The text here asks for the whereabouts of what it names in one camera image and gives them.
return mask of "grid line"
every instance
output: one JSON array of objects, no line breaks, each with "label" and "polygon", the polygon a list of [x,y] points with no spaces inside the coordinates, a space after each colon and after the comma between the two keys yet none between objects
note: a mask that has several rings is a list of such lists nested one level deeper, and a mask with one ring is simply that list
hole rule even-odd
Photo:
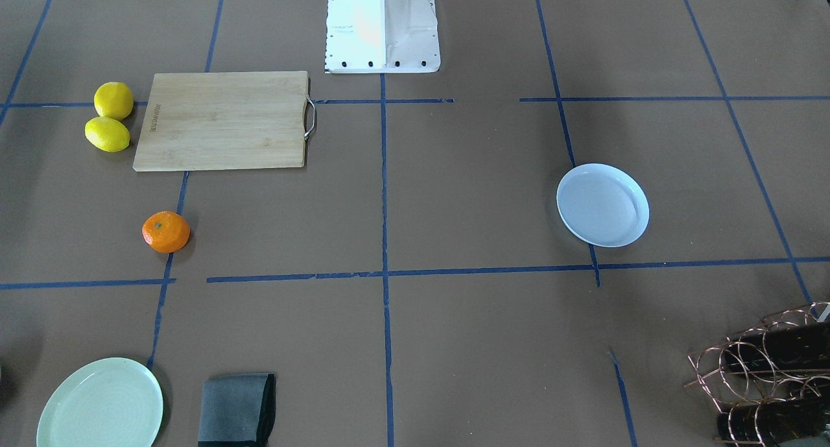
[{"label": "grid line", "polygon": [[694,25],[694,31],[697,32],[697,37],[700,40],[700,45],[703,46],[703,51],[706,53],[706,59],[709,60],[709,66],[711,66],[712,73],[715,75],[715,80],[717,80],[718,88],[720,88],[721,95],[723,95],[724,102],[726,102],[726,108],[729,110],[729,116],[732,118],[732,123],[735,125],[735,130],[738,132],[738,137],[741,138],[741,145],[744,147],[744,152],[746,154],[747,160],[750,163],[750,168],[752,168],[752,172],[755,175],[755,181],[758,183],[758,187],[761,190],[762,195],[764,196],[764,201],[767,204],[768,210],[770,210],[770,216],[773,219],[773,223],[776,224],[777,234],[779,234],[779,238],[781,240],[781,244],[785,249],[787,258],[789,259],[792,265],[792,272],[795,273],[795,278],[798,281],[798,287],[801,288],[801,293],[804,296],[804,300],[807,304],[812,303],[812,296],[810,296],[809,291],[807,290],[807,286],[804,284],[804,279],[801,278],[801,271],[798,269],[798,264],[795,261],[795,257],[792,255],[792,250],[789,248],[789,242],[787,241],[787,237],[783,232],[783,228],[781,227],[781,223],[779,222],[779,217],[777,217],[776,209],[773,207],[772,199],[770,198],[770,194],[767,192],[767,189],[764,185],[764,180],[761,179],[761,173],[758,170],[758,166],[755,164],[755,158],[752,156],[752,152],[750,151],[749,143],[746,142],[746,138],[744,137],[744,131],[741,128],[741,123],[738,122],[738,117],[735,115],[735,109],[732,108],[732,103],[729,101],[729,96],[726,93],[726,87],[724,87],[723,80],[720,78],[720,73],[718,72],[717,66],[715,66],[715,60],[712,58],[711,52],[709,52],[709,46],[706,45],[706,39],[703,39],[703,32],[700,30],[700,25],[697,24],[697,18],[694,17],[694,10],[691,8],[691,4],[689,0],[683,0],[685,4],[685,8],[688,10],[689,16],[691,18],[691,23]]},{"label": "grid line", "polygon": [[[133,102],[135,106],[147,106],[146,101]],[[47,103],[10,103],[9,108],[87,108],[93,107],[95,103],[91,101],[71,101],[65,103],[47,102]]]},{"label": "grid line", "polygon": [[620,369],[620,363],[617,361],[617,355],[614,354],[614,350],[608,349],[608,355],[611,356],[611,362],[614,364],[614,374],[617,376],[617,388],[620,391],[622,411],[625,412],[625,422],[626,426],[628,426],[628,439],[631,441],[631,447],[637,447],[637,433],[634,431],[634,419],[631,416],[631,407],[628,405],[628,391],[625,389],[623,370]]},{"label": "grid line", "polygon": [[[568,148],[568,158],[570,158],[571,166],[576,168],[576,160],[573,157],[573,146],[571,145],[570,133],[568,131],[568,119],[565,118],[565,107],[562,102],[562,93],[560,92],[560,81],[556,76],[556,65],[554,63],[554,53],[551,51],[551,40],[548,39],[548,26],[545,24],[545,13],[542,12],[542,1],[536,0],[536,13],[539,15],[539,27],[542,31],[542,39],[545,41],[545,53],[548,56],[548,67],[551,69],[551,80],[554,84],[554,93],[556,94],[556,106],[560,111],[560,122],[562,123],[562,133],[565,137],[565,146]],[[602,280],[599,276],[599,267],[597,267],[597,256],[593,250],[593,245],[587,246],[587,251],[591,256],[593,264],[593,272],[597,281],[597,287],[602,285]]]},{"label": "grid line", "polygon": [[[797,263],[830,263],[830,257],[795,258]],[[736,267],[746,265],[787,264],[789,258],[721,259],[709,261],[650,261],[650,263],[601,263],[601,270],[682,269],[683,267]],[[593,270],[593,264],[528,266],[528,267],[468,267],[467,269],[401,269],[387,270],[388,276],[478,275],[488,273],[574,272]],[[376,278],[383,270],[364,272],[291,273],[274,275],[210,276],[208,284],[234,282],[279,282],[292,280],[330,280],[343,278]]]},{"label": "grid line", "polygon": [[142,278],[137,280],[85,280],[77,282],[27,282],[27,284],[0,284],[0,290],[34,290],[43,288],[92,288],[128,287],[129,285],[160,285],[163,278]]},{"label": "grid line", "polygon": [[43,5],[43,10],[41,12],[41,16],[38,19],[38,26],[35,27],[34,33],[32,33],[32,39],[29,41],[29,46],[26,48],[26,53],[23,54],[23,59],[20,62],[20,67],[18,68],[17,74],[15,74],[14,81],[12,82],[12,88],[9,89],[8,96],[6,96],[6,104],[3,107],[3,110],[0,111],[0,125],[3,125],[3,121],[6,119],[6,113],[8,113],[9,104],[12,103],[14,99],[15,92],[18,91],[18,86],[20,84],[21,78],[23,78],[23,72],[26,71],[26,65],[29,63],[29,57],[32,56],[32,50],[35,48],[35,43],[38,42],[38,36],[41,35],[41,29],[43,28],[43,22],[47,19],[47,14],[49,13],[49,9],[51,7],[51,1],[47,0]]},{"label": "grid line", "polygon": [[381,154],[381,210],[383,231],[381,254],[383,270],[383,348],[386,361],[386,445],[395,445],[394,401],[392,400],[392,323],[389,315],[389,255],[388,255],[388,164],[386,164],[386,75],[380,75],[380,154]]},{"label": "grid line", "polygon": [[522,97],[519,103],[555,103],[558,101],[604,102],[604,101],[830,101],[830,95],[742,95],[742,96],[589,96],[589,97]]},{"label": "grid line", "polygon": [[[216,46],[216,38],[219,35],[219,21],[222,19],[222,5],[225,0],[219,0],[216,6],[216,18],[213,20],[213,32],[211,33],[210,46],[207,49],[207,59],[205,59],[205,72],[210,72],[211,61],[213,60],[213,48]],[[182,174],[182,184],[178,189],[178,202],[176,202],[176,213],[181,215],[184,209],[184,198],[187,196],[187,179],[190,178],[190,172],[185,171]],[[158,290],[158,305],[156,306],[156,317],[153,328],[153,349],[147,359],[147,369],[153,370],[155,362],[155,353],[158,347],[158,337],[161,332],[162,323],[162,308],[167,299],[167,288],[170,284],[170,270],[172,269],[172,259],[174,259],[175,252],[170,252],[166,264],[164,264],[164,279],[162,281],[160,290]]]}]

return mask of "lemon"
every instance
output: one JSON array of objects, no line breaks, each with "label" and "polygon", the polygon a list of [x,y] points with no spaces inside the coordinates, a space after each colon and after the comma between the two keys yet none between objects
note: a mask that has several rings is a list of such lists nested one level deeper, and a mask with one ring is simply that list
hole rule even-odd
[{"label": "lemon", "polygon": [[127,127],[120,121],[106,116],[98,116],[87,121],[84,132],[86,139],[104,152],[123,151],[130,145],[130,131]]},{"label": "lemon", "polygon": [[133,111],[133,92],[124,82],[107,82],[95,90],[95,111],[98,116],[121,121]]}]

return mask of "metal handle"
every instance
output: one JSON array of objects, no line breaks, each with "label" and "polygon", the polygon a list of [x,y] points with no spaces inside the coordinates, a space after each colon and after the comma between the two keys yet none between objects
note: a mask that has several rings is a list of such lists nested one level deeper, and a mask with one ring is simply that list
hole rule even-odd
[{"label": "metal handle", "polygon": [[314,102],[311,101],[311,97],[306,95],[305,99],[311,105],[311,128],[308,128],[308,130],[305,131],[305,140],[308,141],[309,135],[314,132],[314,129],[317,127],[317,107],[314,106]]}]

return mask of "white plate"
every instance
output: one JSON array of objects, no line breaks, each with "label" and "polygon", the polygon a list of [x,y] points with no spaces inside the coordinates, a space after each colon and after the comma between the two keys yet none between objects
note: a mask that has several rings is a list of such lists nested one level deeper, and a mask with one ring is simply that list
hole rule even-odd
[{"label": "white plate", "polygon": [[570,170],[556,190],[556,205],[573,234],[605,248],[633,243],[648,225],[646,193],[631,176],[607,164]]},{"label": "white plate", "polygon": [[75,371],[43,409],[38,447],[149,447],[163,411],[153,373],[125,358]]}]

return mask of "folded napkin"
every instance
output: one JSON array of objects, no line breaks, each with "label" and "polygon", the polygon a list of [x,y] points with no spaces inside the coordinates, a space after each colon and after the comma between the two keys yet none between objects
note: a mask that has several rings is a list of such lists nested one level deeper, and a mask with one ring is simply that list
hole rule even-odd
[{"label": "folded napkin", "polygon": [[275,385],[268,373],[206,381],[199,447],[264,447],[276,416]]}]

